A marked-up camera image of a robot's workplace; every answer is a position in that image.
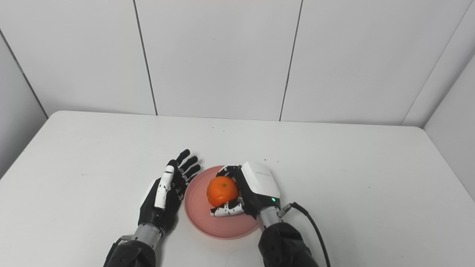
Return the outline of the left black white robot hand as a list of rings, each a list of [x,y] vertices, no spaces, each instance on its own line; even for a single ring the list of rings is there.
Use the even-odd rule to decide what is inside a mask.
[[[138,224],[149,224],[161,235],[173,230],[177,213],[191,181],[201,170],[197,156],[189,149],[171,159],[162,176],[151,182],[140,208]]]

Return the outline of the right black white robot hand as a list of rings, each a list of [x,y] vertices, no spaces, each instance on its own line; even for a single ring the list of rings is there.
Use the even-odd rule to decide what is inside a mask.
[[[280,223],[280,190],[270,169],[256,162],[243,165],[225,165],[217,174],[231,178],[237,186],[239,196],[212,208],[210,215],[228,217],[241,213],[252,216],[260,223]]]

